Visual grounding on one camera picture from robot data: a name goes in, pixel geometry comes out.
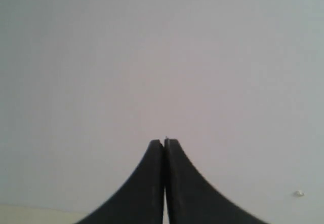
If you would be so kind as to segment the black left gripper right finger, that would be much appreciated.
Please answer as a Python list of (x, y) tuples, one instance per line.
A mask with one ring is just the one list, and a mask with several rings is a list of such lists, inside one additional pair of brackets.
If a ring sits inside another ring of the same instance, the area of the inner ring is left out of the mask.
[(176, 139), (165, 139), (165, 187), (169, 223), (265, 223), (212, 187)]

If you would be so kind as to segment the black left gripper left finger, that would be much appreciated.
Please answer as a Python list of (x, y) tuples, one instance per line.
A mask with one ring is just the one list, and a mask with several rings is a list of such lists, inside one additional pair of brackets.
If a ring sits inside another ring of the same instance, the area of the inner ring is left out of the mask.
[(118, 191), (78, 223), (162, 223), (164, 188), (164, 147), (155, 139)]

